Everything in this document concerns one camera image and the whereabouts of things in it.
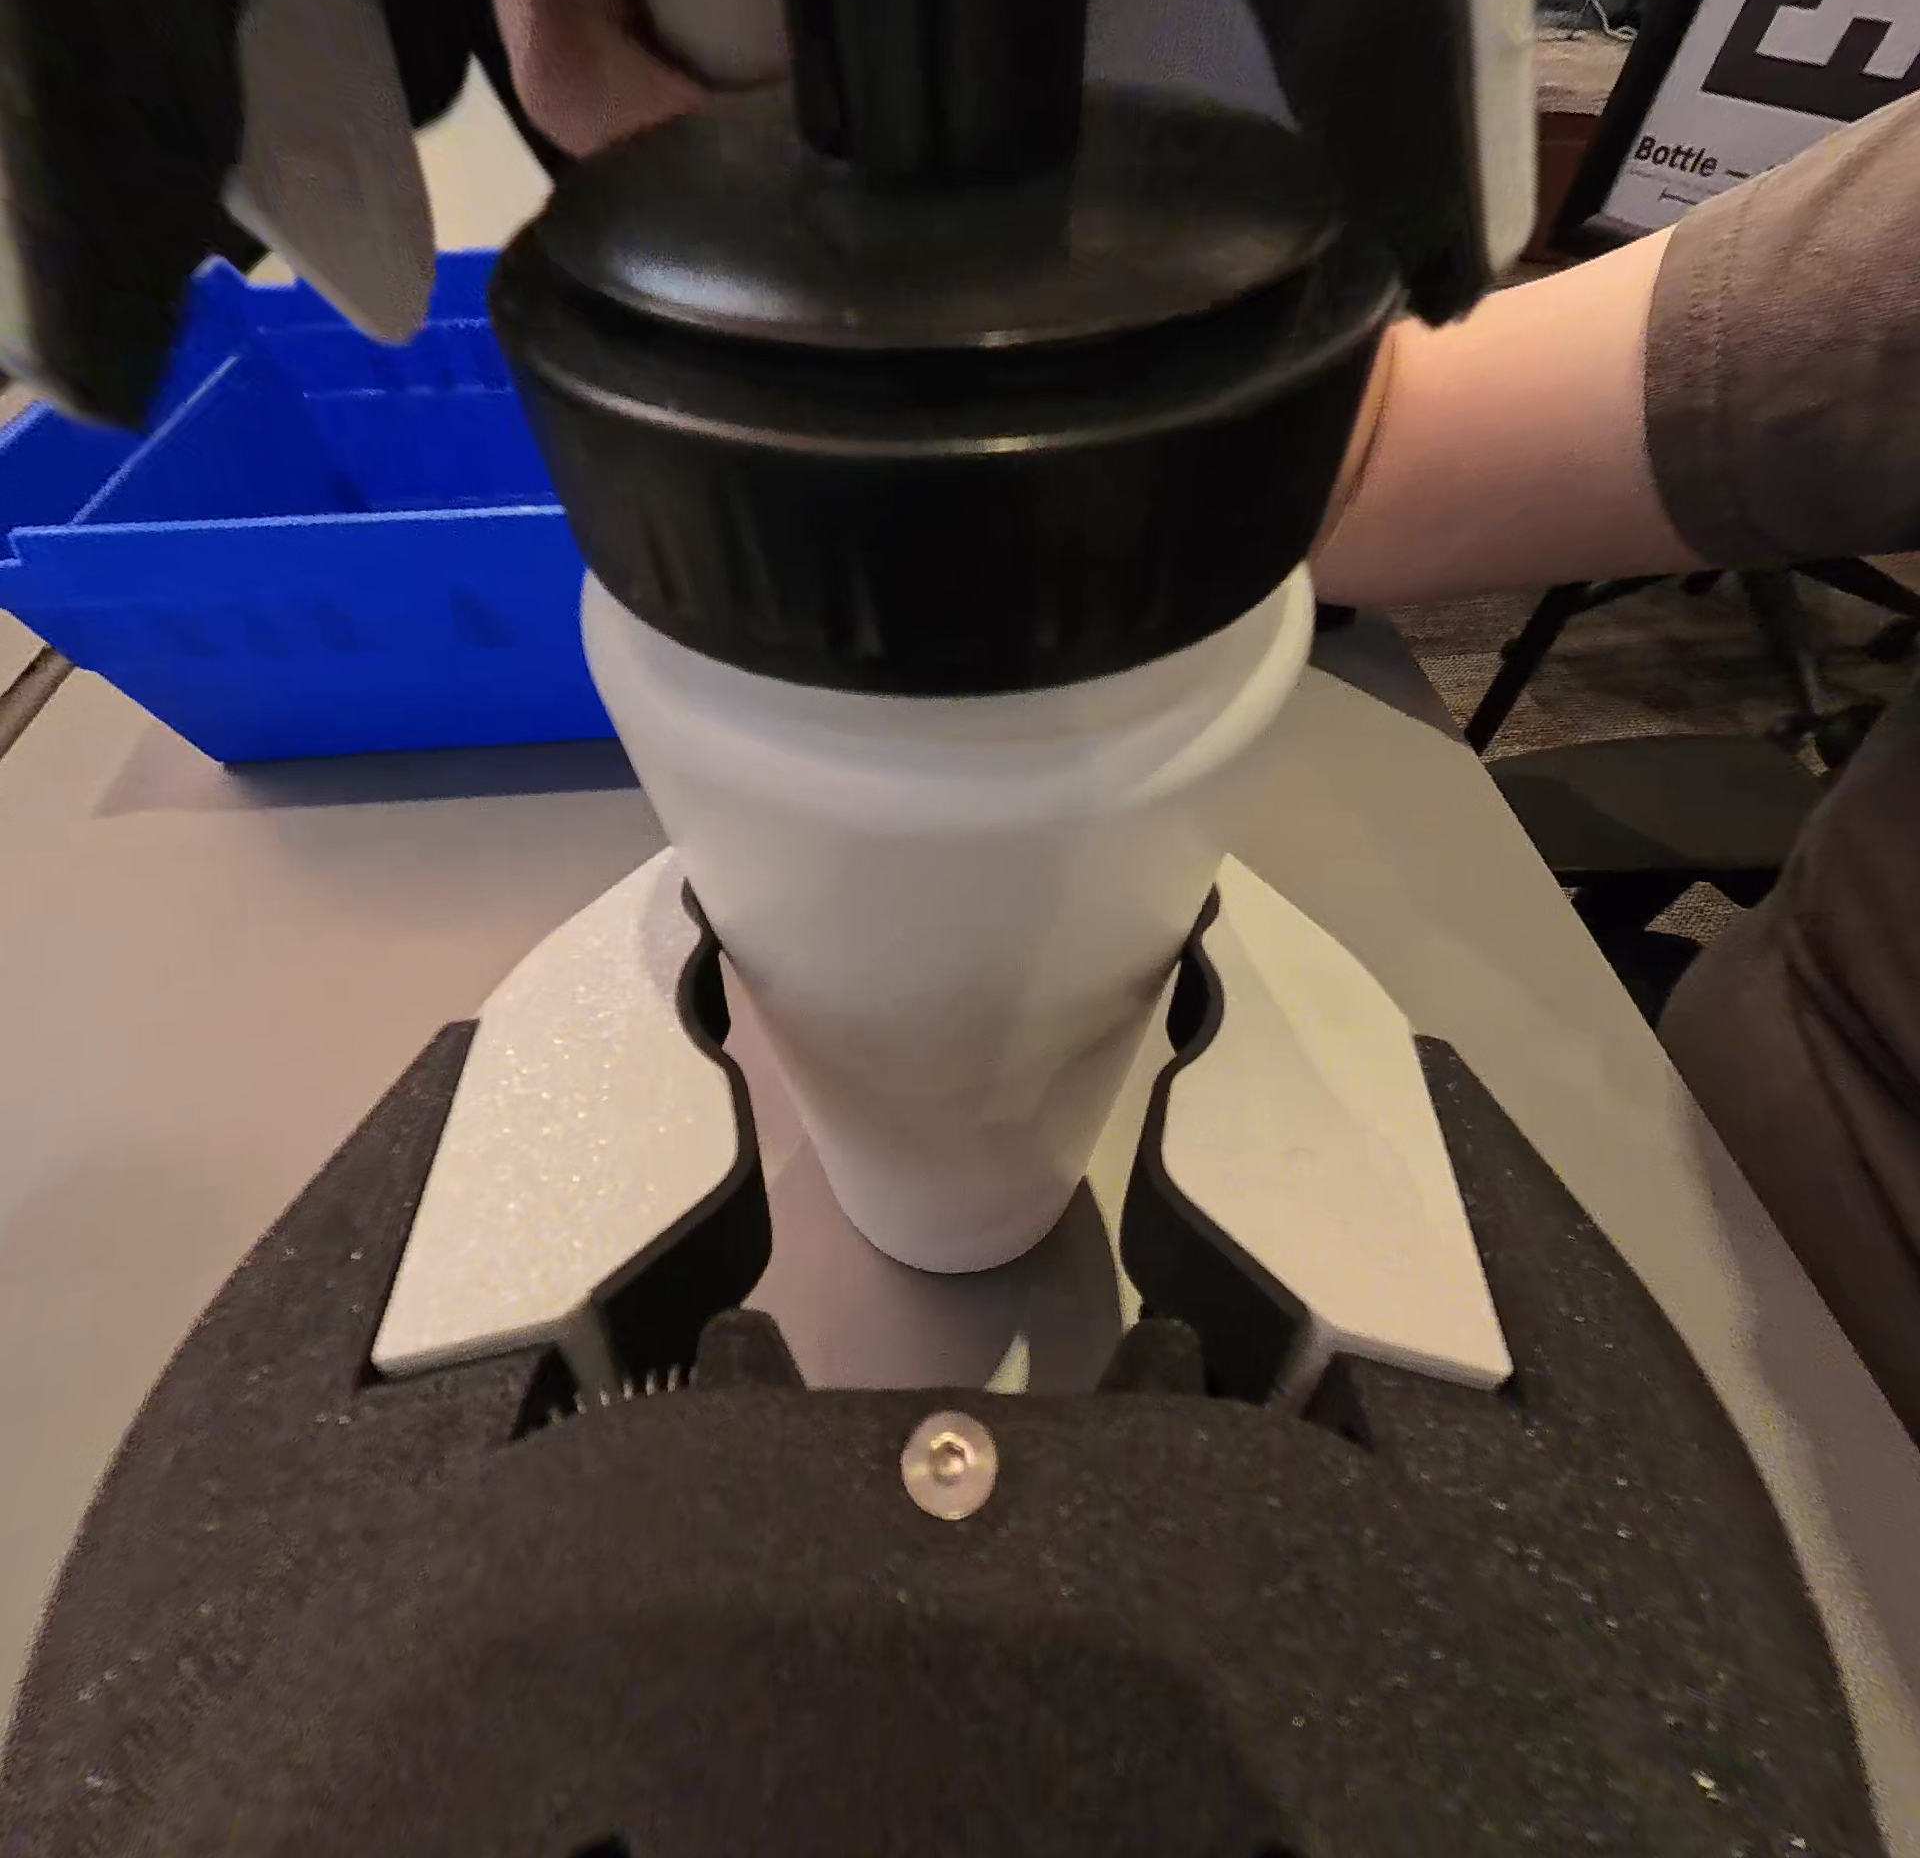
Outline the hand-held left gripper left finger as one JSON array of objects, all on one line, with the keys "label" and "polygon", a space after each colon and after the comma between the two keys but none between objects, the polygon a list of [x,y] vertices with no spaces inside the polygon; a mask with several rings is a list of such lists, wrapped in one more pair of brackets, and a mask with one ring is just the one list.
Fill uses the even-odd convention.
[{"label": "hand-held left gripper left finger", "polygon": [[577,1383],[685,1371],[772,1255],[721,949],[677,855],[547,933],[487,997],[371,1365],[556,1352]]}]

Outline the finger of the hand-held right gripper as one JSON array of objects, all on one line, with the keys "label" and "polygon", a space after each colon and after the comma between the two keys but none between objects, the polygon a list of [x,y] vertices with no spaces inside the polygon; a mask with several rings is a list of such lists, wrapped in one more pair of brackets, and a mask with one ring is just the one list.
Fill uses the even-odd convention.
[{"label": "finger of the hand-held right gripper", "polygon": [[1453,323],[1534,214],[1533,0],[1322,0],[1319,140],[1422,323]]},{"label": "finger of the hand-held right gripper", "polygon": [[228,217],[360,334],[411,342],[434,220],[382,0],[244,0]]}]

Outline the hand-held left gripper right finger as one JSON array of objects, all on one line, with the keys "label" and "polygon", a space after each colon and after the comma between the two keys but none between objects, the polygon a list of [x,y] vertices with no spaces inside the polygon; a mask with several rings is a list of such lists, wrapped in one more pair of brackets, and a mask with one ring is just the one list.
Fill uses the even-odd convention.
[{"label": "hand-held left gripper right finger", "polygon": [[1349,1356],[1497,1391],[1512,1358],[1420,1041],[1365,964],[1227,856],[1165,1043],[1122,1268],[1209,1387],[1314,1391]]}]

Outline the white plastic bottle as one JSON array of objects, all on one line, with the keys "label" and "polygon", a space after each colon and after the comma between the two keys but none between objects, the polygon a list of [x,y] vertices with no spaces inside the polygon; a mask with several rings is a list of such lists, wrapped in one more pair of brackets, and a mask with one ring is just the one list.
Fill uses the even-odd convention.
[{"label": "white plastic bottle", "polygon": [[833,1198],[893,1262],[995,1271],[1068,1209],[1299,687],[1308,566],[1132,671],[998,697],[802,689],[594,576],[588,672]]}]

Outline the blue plastic bin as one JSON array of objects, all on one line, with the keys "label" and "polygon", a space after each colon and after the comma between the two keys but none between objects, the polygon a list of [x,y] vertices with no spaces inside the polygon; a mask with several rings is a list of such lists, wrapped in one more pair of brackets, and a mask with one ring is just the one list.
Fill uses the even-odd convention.
[{"label": "blue plastic bin", "polygon": [[4,613],[226,766],[610,739],[496,259],[400,347],[206,262],[145,432],[4,430]]}]

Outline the black bottle lid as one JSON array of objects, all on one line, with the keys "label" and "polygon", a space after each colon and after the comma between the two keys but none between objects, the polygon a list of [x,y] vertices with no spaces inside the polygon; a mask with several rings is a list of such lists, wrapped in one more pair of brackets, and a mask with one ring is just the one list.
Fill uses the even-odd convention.
[{"label": "black bottle lid", "polygon": [[1308,555],[1397,281],[1091,0],[783,0],[789,85],[562,176],[491,322],[588,573],[733,671],[1067,689]]}]

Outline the framed marker sign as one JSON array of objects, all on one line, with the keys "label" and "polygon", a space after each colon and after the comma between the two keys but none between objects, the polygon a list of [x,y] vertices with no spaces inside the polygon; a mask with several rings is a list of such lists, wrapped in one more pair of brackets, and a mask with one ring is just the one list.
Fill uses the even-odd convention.
[{"label": "framed marker sign", "polygon": [[1917,88],[1917,0],[1647,0],[1550,244],[1592,258]]}]

